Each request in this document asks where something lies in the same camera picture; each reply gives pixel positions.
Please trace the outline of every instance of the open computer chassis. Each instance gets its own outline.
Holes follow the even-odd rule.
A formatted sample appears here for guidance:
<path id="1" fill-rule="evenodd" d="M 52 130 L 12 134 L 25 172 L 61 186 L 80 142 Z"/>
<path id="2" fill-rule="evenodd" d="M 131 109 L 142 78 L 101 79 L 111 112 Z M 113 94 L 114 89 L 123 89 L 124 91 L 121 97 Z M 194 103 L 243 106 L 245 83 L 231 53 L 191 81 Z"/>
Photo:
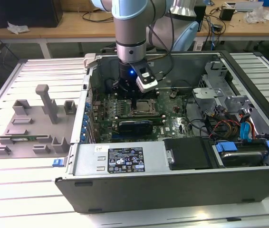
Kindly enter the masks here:
<path id="1" fill-rule="evenodd" d="M 182 130 L 173 129 L 172 119 L 179 115 L 175 100 L 170 102 L 164 95 L 161 100 L 160 97 L 145 100 L 145 112 L 160 112 L 159 118 L 163 119 L 160 125 L 155 126 L 153 122 L 150 136 L 137 136 L 135 140 L 121 137 L 121 114 L 115 114 L 112 110 L 115 107 L 108 107 L 105 117 L 104 113 L 96 111 L 106 102 L 119 105 L 115 94 L 101 96 L 106 92 L 106 82 L 118 77 L 117 56 L 85 56 L 86 75 L 71 137 L 67 172 L 55 181 L 75 211 L 99 213 L 247 203 L 269 196 L 269 102 L 225 51 L 173 53 L 172 56 L 175 67 L 159 83 L 157 91 L 160 97 L 167 93 L 174 99 L 173 91 L 181 92 L 191 88 L 188 84 L 195 85 L 191 91 L 192 102 L 183 99 L 179 105 L 184 109 L 187 100 L 188 118 L 178 123 Z M 164 58 L 149 64 L 154 72 L 159 72 L 170 63 Z M 153 102 L 160 103 L 161 108 L 172 103 L 172 110 L 163 113 L 154 108 Z M 207 119 L 218 112 L 232 115 L 239 125 L 235 127 L 235 138 L 229 142 L 211 136 L 200 137 L 199 130 L 191 126 L 196 122 L 189 121 Z M 253 125 L 254 133 L 242 127 L 247 123 L 243 122 L 244 116 Z M 106 125 L 108 132 L 99 132 L 103 130 L 96 127 L 100 118 L 102 127 L 103 120 L 113 118 L 111 124 Z M 260 142 L 264 144 L 255 150 L 255 142 L 258 146 Z"/>

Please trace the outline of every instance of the wire bundle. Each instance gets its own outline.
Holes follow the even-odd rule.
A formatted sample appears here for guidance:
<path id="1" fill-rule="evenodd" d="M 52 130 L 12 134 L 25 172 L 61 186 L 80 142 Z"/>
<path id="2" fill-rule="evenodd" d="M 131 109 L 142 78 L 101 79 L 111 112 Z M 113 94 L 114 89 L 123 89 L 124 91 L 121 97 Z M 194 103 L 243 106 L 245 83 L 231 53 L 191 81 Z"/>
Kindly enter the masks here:
<path id="1" fill-rule="evenodd" d="M 214 31 L 213 23 L 211 22 L 211 17 L 212 17 L 212 18 L 215 18 L 215 19 L 217 19 L 217 20 L 219 20 L 219 21 L 221 21 L 221 22 L 223 23 L 223 29 L 222 29 L 222 31 L 220 31 L 220 32 Z M 207 24 L 208 24 L 208 34 L 207 34 L 207 37 L 206 37 L 206 39 L 205 39 L 205 42 L 204 42 L 204 44 L 203 44 L 203 46 L 202 46 L 202 49 L 204 49 L 204 47 L 205 47 L 205 45 L 206 45 L 206 43 L 207 43 L 209 37 L 211 37 L 211 39 L 212 39 L 212 36 L 214 35 L 214 36 L 217 36 L 217 44 L 215 45 L 215 44 L 214 44 L 215 41 L 214 41 L 214 40 L 212 41 L 211 50 L 213 50 L 213 49 L 215 49 L 215 48 L 218 46 L 218 44 L 219 44 L 219 42 L 220 42 L 220 36 L 221 36 L 223 33 L 225 33 L 225 30 L 226 30 L 226 24 L 225 24 L 225 22 L 224 22 L 223 20 L 221 20 L 220 18 L 218 18 L 218 17 L 216 17 L 216 16 L 214 16 L 214 15 L 211 15 L 211 14 L 205 14 L 203 20 L 207 21 Z"/>
<path id="2" fill-rule="evenodd" d="M 254 124 L 250 120 L 246 120 L 246 123 L 248 123 L 250 125 L 250 132 L 252 135 L 252 139 L 256 139 Z"/>

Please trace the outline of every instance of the computer case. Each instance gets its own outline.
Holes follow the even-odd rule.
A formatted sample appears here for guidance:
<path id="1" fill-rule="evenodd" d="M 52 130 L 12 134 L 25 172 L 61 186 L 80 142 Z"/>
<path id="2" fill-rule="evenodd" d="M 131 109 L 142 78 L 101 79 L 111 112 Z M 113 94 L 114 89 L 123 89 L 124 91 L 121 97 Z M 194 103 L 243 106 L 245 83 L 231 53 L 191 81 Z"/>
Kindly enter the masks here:
<path id="1" fill-rule="evenodd" d="M 193 10 L 195 11 L 195 13 L 197 15 L 196 21 L 199 23 L 198 32 L 200 32 L 201 26 L 203 23 L 203 17 L 204 17 L 205 10 L 206 10 L 206 5 L 203 2 L 203 0 L 196 0 L 196 4 L 195 4 L 195 7 Z"/>
<path id="2" fill-rule="evenodd" d="M 58 26 L 63 16 L 60 0 L 0 0 L 0 28 L 14 25 L 28 27 Z"/>

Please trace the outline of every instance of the power supply label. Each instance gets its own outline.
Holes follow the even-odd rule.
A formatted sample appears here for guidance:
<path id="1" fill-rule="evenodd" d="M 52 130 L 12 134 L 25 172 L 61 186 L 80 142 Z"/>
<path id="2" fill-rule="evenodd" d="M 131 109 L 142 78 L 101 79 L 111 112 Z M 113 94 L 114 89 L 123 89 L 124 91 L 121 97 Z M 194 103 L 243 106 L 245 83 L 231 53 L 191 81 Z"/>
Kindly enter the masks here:
<path id="1" fill-rule="evenodd" d="M 142 147 L 108 150 L 108 172 L 145 172 Z"/>

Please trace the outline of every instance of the screw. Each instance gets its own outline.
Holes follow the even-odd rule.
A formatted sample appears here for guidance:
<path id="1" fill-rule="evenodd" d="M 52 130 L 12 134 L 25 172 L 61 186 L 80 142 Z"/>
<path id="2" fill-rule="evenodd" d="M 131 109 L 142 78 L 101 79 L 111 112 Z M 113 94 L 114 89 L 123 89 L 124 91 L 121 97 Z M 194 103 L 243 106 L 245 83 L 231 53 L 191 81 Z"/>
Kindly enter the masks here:
<path id="1" fill-rule="evenodd" d="M 169 157 L 167 158 L 168 164 L 173 164 L 173 158 Z"/>

